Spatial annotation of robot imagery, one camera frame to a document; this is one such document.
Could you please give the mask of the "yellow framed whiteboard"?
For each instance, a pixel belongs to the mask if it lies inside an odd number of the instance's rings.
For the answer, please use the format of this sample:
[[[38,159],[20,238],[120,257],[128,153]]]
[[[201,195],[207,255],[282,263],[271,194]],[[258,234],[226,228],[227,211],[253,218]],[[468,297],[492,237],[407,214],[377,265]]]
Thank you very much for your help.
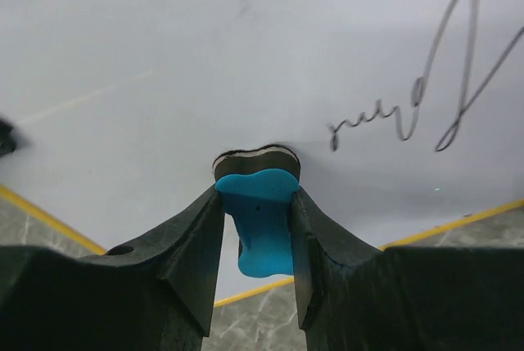
[[[523,0],[1,0],[1,182],[104,248],[222,152],[372,245],[523,197]]]

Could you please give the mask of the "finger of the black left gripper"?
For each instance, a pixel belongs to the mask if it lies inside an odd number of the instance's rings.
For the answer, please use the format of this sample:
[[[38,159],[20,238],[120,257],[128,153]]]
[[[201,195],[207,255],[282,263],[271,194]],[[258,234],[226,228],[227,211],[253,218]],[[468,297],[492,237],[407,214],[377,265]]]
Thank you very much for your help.
[[[7,121],[0,120],[0,156],[11,154],[16,150],[16,139],[11,135],[13,126]]]

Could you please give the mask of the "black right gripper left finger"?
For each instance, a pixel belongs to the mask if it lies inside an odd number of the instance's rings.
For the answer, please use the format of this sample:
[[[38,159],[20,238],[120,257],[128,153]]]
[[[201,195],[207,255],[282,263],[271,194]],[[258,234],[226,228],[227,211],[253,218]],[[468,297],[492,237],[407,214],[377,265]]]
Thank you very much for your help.
[[[210,188],[103,255],[1,249],[4,350],[198,350],[210,333],[224,212]]]

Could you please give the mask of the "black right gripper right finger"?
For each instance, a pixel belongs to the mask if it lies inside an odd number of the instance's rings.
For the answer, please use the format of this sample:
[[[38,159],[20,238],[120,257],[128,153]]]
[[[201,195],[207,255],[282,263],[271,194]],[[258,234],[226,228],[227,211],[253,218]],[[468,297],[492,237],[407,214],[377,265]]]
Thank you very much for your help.
[[[297,317],[310,350],[520,350],[520,248],[379,250],[304,190],[291,200]]]

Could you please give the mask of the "blue whiteboard eraser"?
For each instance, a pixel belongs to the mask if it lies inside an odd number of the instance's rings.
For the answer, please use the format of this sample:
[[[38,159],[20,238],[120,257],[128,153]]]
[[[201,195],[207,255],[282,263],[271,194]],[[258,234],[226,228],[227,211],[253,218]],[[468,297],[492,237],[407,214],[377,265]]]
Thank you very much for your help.
[[[300,161],[289,148],[269,144],[232,150],[213,163],[215,190],[239,236],[240,272],[253,278],[293,274],[291,199],[300,187]]]

